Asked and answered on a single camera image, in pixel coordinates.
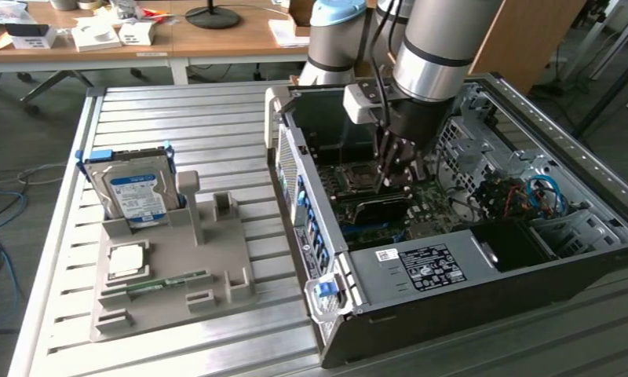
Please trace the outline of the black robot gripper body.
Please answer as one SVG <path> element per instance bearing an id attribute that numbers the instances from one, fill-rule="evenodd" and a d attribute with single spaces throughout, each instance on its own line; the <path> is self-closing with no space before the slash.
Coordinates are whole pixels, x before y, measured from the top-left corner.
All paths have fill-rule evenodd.
<path id="1" fill-rule="evenodd" d="M 377 161 L 376 192 L 408 186 L 430 177 L 425 157 L 434 148 L 436 132 L 450 113 L 454 99 L 424 102 L 393 101 L 382 114 L 373 135 L 373 156 Z"/>

